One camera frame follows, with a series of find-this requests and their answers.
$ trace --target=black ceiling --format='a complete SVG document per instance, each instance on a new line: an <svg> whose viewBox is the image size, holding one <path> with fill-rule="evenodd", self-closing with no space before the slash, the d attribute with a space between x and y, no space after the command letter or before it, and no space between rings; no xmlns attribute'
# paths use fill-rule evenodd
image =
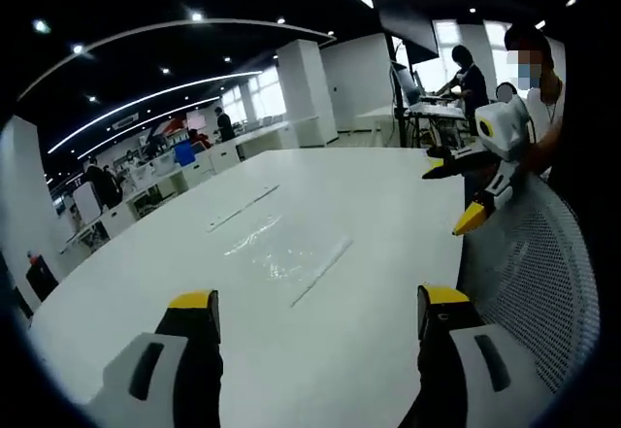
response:
<svg viewBox="0 0 621 428"><path fill-rule="evenodd" d="M479 21L546 19L546 33L562 37L568 22L567 0L417 0L431 18ZM71 54L73 44L89 45L120 32L150 24L188 19L191 11L206 17L275 21L310 30L334 30L339 41L380 30L376 13L359 0L6 0L11 40L3 91L16 97L48 68ZM468 13L476 7L476 17ZM33 31L44 19L47 35ZM296 38L321 43L316 35L245 25L175 26L136 34L83 54L35 86L11 111L39 127L48 172L78 168L75 156L106 138L106 127L147 109L163 113L214 96L230 83L198 85L148 100L94 125L52 155L47 150L98 115L144 95L213 76L261 69L273 64L275 50ZM230 56L232 63L225 63ZM163 75L161 67L172 74ZM97 96L90 103L87 95Z"/></svg>

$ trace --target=gray mesh chair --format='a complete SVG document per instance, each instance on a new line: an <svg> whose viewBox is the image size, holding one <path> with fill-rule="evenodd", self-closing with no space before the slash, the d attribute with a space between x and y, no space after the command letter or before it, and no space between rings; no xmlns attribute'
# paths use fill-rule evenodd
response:
<svg viewBox="0 0 621 428"><path fill-rule="evenodd" d="M552 392L598 339L598 296L582 235L570 209L535 176L465 236L459 287L485 322L502 325L533 353Z"/></svg>

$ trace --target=robotic arm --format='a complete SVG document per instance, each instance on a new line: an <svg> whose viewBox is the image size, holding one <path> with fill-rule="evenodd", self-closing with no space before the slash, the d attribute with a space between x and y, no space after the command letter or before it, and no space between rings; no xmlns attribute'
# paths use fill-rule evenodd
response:
<svg viewBox="0 0 621 428"><path fill-rule="evenodd" d="M515 95L508 103L493 103L474 112L479 140L452 152L423 179L443 179L465 171L498 164L494 178L479 190L457 222L453 234L462 235L485 222L513 195L512 179L528 144L530 120L524 102Z"/></svg>

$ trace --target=face mask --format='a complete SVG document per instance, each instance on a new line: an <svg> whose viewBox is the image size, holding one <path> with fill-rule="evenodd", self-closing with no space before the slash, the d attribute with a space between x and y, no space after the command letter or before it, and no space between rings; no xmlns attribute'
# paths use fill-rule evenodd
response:
<svg viewBox="0 0 621 428"><path fill-rule="evenodd" d="M541 77L540 64L518 64L517 65L517 87L522 90L539 88Z"/></svg>

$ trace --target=white shirt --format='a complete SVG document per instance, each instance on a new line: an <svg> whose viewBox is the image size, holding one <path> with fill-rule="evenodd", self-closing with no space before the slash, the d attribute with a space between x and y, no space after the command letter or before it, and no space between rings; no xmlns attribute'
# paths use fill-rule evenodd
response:
<svg viewBox="0 0 621 428"><path fill-rule="evenodd" d="M541 101L541 90L531 88L526 97L526 109L533 119L535 139L539 142L550 130L553 123L563 120L565 110L565 84L561 87L561 94L556 104L546 105Z"/></svg>

